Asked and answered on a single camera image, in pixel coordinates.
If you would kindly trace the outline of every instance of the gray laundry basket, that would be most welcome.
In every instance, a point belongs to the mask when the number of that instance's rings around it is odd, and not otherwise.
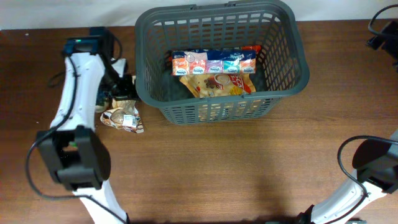
[[[194,98],[171,76],[171,51],[261,45],[256,92]],[[292,10],[278,0],[158,7],[136,22],[136,88],[175,124],[258,118],[308,83],[309,70]]]

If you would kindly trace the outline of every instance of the food package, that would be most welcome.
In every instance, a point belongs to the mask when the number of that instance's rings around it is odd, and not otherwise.
[[[240,49],[174,51],[172,75],[202,75],[212,73],[243,74],[256,72],[258,47]]]
[[[256,91],[250,74],[185,75],[182,82],[196,98],[242,95]]]
[[[113,100],[113,109],[102,113],[100,120],[105,125],[134,133],[143,133],[144,127],[134,100]]]

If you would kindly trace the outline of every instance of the wooden table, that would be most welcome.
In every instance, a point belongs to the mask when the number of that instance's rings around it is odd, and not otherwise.
[[[145,132],[104,126],[97,133],[112,158],[111,184],[132,220],[209,222],[296,216],[326,199],[345,176],[336,153],[347,138],[388,138],[398,128],[398,74],[384,51],[365,47],[367,21],[299,22],[310,81],[265,117],[177,126],[138,103]],[[111,29],[134,68],[134,28]],[[91,223],[78,200],[49,202],[27,185],[24,159],[36,131],[48,129],[62,88],[47,80],[64,70],[67,37],[88,29],[3,30],[0,34],[0,223]],[[354,149],[343,153],[350,166]],[[37,152],[34,180],[55,185]],[[356,215],[396,223],[398,194]]]

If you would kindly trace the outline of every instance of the white wall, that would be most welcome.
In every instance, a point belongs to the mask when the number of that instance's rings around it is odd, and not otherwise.
[[[298,21],[370,19],[397,0],[283,0]],[[228,0],[0,0],[0,29],[132,26],[146,10]],[[397,18],[390,9],[380,18]]]

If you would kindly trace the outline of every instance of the wood grain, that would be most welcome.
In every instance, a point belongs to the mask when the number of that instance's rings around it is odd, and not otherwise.
[[[177,126],[138,103],[145,132],[131,134],[98,122],[111,153],[111,184],[132,220],[209,222],[296,216],[326,199],[345,180],[338,146],[358,134],[388,138],[398,128],[398,74],[384,51],[365,47],[367,21],[299,22],[310,67],[308,86],[265,117]],[[111,28],[134,68],[134,28]],[[92,223],[77,200],[49,202],[24,176],[25,154],[57,110],[61,88],[47,80],[64,70],[67,37],[88,29],[2,30],[0,33],[0,223]],[[358,142],[343,153],[346,166]],[[51,182],[38,153],[37,185]],[[398,194],[356,215],[396,223]]]

